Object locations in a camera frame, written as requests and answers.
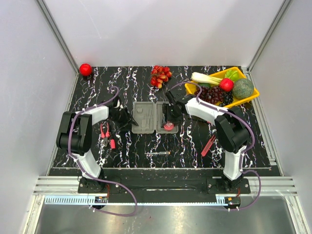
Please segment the grey plastic tool case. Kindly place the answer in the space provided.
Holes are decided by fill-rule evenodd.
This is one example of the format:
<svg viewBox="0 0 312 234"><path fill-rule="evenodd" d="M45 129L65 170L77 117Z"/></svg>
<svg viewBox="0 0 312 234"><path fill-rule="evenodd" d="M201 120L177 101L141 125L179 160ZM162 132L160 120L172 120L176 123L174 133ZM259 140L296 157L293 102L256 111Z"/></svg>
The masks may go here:
<svg viewBox="0 0 312 234"><path fill-rule="evenodd" d="M160 102L134 102L133 103L133 118L137 125L132 125L133 134L176 134L178 126L172 124L168 130L163 125L165 122L165 107L169 105L166 101Z"/></svg>

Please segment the red tape measure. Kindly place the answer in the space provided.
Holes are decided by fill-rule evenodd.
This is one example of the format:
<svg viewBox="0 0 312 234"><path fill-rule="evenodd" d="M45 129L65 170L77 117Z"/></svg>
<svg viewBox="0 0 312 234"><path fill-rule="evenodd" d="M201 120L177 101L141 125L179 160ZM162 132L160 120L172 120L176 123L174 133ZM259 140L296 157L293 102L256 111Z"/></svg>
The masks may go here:
<svg viewBox="0 0 312 234"><path fill-rule="evenodd" d="M172 131L174 129L174 124L173 123L170 123L170 122L167 122L166 124L163 125L163 128L166 130L166 131Z"/></svg>

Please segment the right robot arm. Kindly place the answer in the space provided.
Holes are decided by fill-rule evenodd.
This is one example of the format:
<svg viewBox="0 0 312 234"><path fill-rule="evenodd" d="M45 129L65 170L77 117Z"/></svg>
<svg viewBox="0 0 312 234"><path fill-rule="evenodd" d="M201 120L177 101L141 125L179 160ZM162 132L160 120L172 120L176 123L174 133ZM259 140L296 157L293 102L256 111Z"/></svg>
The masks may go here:
<svg viewBox="0 0 312 234"><path fill-rule="evenodd" d="M254 140L250 126L238 107L225 108L205 102L195 95L178 95L166 92L169 101L164 116L176 125L183 115L200 118L216 128L218 142L225 151L223 175L216 183L218 189L233 193L243 179L242 159L248 150L249 139Z"/></svg>

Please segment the red utility knife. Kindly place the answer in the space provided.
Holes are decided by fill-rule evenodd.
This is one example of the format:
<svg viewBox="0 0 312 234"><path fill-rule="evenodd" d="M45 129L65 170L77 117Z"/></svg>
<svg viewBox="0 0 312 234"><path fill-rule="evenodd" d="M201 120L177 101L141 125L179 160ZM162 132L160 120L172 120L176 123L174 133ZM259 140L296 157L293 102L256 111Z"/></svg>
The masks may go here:
<svg viewBox="0 0 312 234"><path fill-rule="evenodd" d="M212 137L208 140L207 144L205 145L205 147L203 148L203 150L201 152L202 157L206 156L206 154L210 150L211 146L213 145L215 138L216 138L216 136L212 135Z"/></svg>

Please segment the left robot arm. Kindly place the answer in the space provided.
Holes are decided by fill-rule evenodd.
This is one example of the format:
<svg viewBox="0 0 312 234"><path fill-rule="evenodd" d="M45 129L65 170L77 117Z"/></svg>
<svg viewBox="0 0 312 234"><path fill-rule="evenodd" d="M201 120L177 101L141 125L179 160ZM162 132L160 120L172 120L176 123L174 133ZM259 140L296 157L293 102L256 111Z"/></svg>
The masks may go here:
<svg viewBox="0 0 312 234"><path fill-rule="evenodd" d="M120 128L130 124L138 126L128 109L122 106L118 96L85 111L66 111L62 115L56 145L65 150L82 171L79 193L100 193L108 190L104 172L91 151L93 125L104 120L116 122Z"/></svg>

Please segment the clear test pen screwdriver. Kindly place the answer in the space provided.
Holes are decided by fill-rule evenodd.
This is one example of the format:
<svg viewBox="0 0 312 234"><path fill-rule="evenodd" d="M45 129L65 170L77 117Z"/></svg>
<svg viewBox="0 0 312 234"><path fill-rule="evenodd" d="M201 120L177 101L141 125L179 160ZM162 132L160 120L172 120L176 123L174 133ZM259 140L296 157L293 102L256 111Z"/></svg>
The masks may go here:
<svg viewBox="0 0 312 234"><path fill-rule="evenodd" d="M165 151L165 152L147 152L145 153L146 155L170 155L171 152Z"/></svg>

